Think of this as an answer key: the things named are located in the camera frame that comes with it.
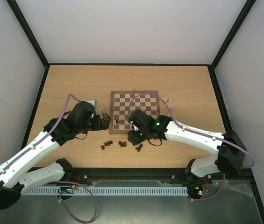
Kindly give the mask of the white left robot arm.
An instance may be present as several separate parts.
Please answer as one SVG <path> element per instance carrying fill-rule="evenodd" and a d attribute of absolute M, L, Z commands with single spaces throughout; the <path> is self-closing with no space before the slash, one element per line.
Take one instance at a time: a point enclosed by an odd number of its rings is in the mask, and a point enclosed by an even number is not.
<path fill-rule="evenodd" d="M 64 158 L 51 165 L 30 171 L 42 158 L 79 134 L 107 130 L 111 118 L 95 111 L 96 101 L 81 101 L 66 117 L 54 118 L 24 149 L 0 165 L 0 210 L 15 204 L 26 192 L 44 184 L 69 181 L 73 166 Z"/>

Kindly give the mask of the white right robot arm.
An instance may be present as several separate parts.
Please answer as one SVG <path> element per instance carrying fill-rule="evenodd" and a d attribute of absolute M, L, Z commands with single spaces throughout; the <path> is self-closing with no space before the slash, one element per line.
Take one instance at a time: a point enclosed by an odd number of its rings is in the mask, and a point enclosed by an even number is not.
<path fill-rule="evenodd" d="M 209 156 L 192 159 L 188 163 L 185 175 L 192 183 L 218 172 L 232 177 L 240 175 L 246 148 L 234 131 L 209 132 L 187 126 L 168 116 L 153 118 L 140 110 L 134 111 L 128 122 L 133 126 L 128 132 L 128 141 L 134 146 L 158 139 L 185 143 L 208 152 Z"/>

